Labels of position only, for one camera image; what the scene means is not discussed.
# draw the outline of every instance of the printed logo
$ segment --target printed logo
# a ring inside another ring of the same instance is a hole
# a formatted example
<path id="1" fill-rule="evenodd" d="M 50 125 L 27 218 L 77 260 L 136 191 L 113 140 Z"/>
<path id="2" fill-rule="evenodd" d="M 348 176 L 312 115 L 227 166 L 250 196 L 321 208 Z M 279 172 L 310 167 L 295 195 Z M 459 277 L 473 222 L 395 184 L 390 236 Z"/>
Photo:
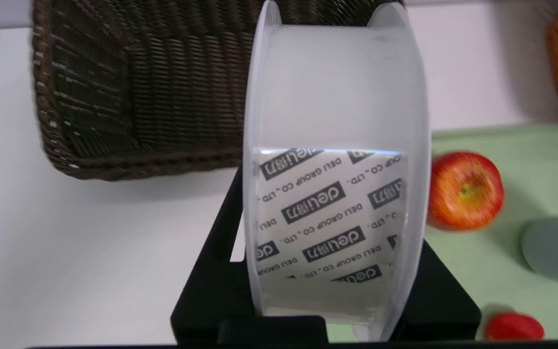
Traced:
<path id="1" fill-rule="evenodd" d="M 263 261 L 266 258 L 275 256 L 276 254 L 279 254 L 279 250 L 277 250 L 277 246 L 275 246 L 273 241 L 257 247 L 257 261 Z"/>
<path id="2" fill-rule="evenodd" d="M 352 161 L 352 165 L 372 155 L 374 155 L 374 152 L 362 152 L 360 150 L 351 150 L 350 152 L 348 152 L 348 156 L 350 157 L 350 161 Z"/>
<path id="3" fill-rule="evenodd" d="M 260 168 L 266 181 L 273 177 L 277 177 L 290 168 L 293 168 L 304 161 L 322 153 L 323 149 L 316 148 L 292 148 L 285 153 L 281 153 L 276 157 L 263 163 Z"/>
<path id="4" fill-rule="evenodd" d="M 367 197 L 369 197 L 370 203 L 372 203 L 372 207 L 376 209 L 379 207 L 383 207 L 384 205 L 390 203 L 391 201 L 399 199 L 401 188 L 402 188 L 402 180 L 398 178 L 395 181 L 389 183 L 388 185 L 385 185 L 381 188 L 374 190 L 373 192 L 370 192 L 370 194 L 367 194 Z"/>
<path id="5" fill-rule="evenodd" d="M 320 258 L 334 254 L 348 248 L 352 245 L 365 241 L 365 236 L 363 235 L 363 230 L 358 225 L 346 232 L 339 234 L 338 236 L 332 237 L 326 241 L 322 241 L 317 245 L 305 248 L 303 254 L 307 262 L 311 263 L 317 261 Z"/>
<path id="6" fill-rule="evenodd" d="M 288 224 L 292 224 L 303 217 L 307 217 L 308 215 L 343 199 L 344 197 L 346 197 L 346 193 L 343 192 L 341 184 L 337 181 L 332 185 L 305 197 L 301 201 L 297 201 L 296 203 L 282 209 L 281 213 L 283 214 L 285 221 Z"/>
<path id="7" fill-rule="evenodd" d="M 365 269 L 361 269 L 351 274 L 344 275 L 341 278 L 333 279 L 332 281 L 339 281 L 340 283 L 364 283 L 365 281 L 372 280 L 383 276 L 377 264 L 374 264 Z"/>

